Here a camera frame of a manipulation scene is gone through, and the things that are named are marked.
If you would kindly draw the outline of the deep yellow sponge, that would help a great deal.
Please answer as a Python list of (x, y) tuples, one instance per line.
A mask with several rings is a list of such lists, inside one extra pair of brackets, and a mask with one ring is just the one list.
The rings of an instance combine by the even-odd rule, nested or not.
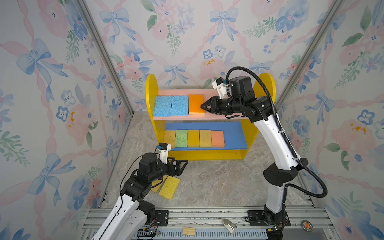
[(188, 130), (188, 148), (199, 148), (200, 147), (200, 131), (199, 130)]

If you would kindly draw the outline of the dark orange sponge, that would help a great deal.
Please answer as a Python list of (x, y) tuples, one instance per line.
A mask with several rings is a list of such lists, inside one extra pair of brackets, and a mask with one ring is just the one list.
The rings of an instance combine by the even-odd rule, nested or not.
[(201, 105), (205, 102), (204, 95), (189, 96), (189, 115), (205, 115), (205, 111), (201, 109)]

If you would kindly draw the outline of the light orange sponge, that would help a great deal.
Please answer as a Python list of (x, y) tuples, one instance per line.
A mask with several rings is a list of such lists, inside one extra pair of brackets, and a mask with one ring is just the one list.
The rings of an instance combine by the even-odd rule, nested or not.
[(212, 147), (213, 148), (224, 148), (225, 138), (223, 131), (211, 131)]

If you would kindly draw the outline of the blue sponge front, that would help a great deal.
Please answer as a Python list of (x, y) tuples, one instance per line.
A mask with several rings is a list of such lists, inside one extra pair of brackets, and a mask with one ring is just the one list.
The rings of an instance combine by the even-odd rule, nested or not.
[(171, 116), (189, 115), (189, 97), (172, 96)]

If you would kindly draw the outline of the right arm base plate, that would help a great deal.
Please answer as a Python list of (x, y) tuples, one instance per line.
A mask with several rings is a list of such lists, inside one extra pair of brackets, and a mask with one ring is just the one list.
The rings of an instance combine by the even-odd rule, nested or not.
[(290, 218), (286, 211), (275, 214), (269, 210), (249, 210), (245, 221), (251, 227), (281, 228), (282, 225), (291, 226)]

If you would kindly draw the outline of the green sponge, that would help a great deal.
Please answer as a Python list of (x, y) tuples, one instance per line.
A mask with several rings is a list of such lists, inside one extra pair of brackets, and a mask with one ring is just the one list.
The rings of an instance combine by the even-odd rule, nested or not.
[(188, 131), (176, 130), (175, 147), (186, 148), (188, 146)]

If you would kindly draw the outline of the blue sponge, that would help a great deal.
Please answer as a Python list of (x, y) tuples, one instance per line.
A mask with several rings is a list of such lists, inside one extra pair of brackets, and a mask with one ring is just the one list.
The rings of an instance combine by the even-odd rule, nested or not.
[(172, 96), (171, 116), (189, 115), (189, 97)]
[(155, 101), (154, 117), (170, 117), (172, 108), (172, 96), (157, 96)]

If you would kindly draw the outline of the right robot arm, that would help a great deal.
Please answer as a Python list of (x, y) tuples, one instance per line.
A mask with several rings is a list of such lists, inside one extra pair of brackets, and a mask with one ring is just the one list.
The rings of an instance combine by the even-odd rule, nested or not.
[(265, 94), (256, 97), (249, 77), (236, 77), (227, 82), (218, 78), (212, 86), (218, 94), (203, 103), (201, 108), (227, 119), (248, 119), (262, 134), (273, 154), (274, 163), (263, 172), (268, 182), (268, 197), (262, 220), (273, 230), (281, 231), (287, 221), (287, 184), (298, 175), (302, 167), (298, 164), (299, 155), (285, 140), (273, 99), (265, 85), (261, 85)]

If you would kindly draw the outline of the dull yellow sponge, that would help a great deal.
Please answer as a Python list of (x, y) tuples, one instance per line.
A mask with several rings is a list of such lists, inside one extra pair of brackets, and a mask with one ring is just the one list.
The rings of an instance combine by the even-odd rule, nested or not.
[(171, 148), (175, 147), (175, 141), (176, 141), (176, 131), (165, 131), (164, 133), (164, 140), (163, 142), (171, 145)]

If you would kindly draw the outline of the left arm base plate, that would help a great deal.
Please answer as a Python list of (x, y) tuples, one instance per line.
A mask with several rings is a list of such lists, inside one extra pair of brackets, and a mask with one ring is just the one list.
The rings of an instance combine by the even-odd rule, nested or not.
[(167, 227), (169, 222), (168, 210), (151, 210), (147, 214), (146, 227)]

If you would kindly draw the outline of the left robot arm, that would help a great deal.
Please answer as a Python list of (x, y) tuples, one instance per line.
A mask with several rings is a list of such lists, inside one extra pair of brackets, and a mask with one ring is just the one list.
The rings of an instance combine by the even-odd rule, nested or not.
[(154, 224), (155, 206), (144, 200), (152, 183), (164, 176), (180, 176), (189, 162), (168, 155), (162, 162), (159, 153), (145, 153), (137, 161), (139, 167), (126, 181), (121, 181), (118, 200), (93, 240), (131, 240), (144, 226)]

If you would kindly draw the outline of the tan yellow sponge front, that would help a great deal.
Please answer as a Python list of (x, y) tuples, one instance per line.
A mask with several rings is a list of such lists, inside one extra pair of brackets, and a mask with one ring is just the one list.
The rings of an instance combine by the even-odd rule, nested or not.
[(212, 131), (200, 130), (200, 148), (212, 147)]

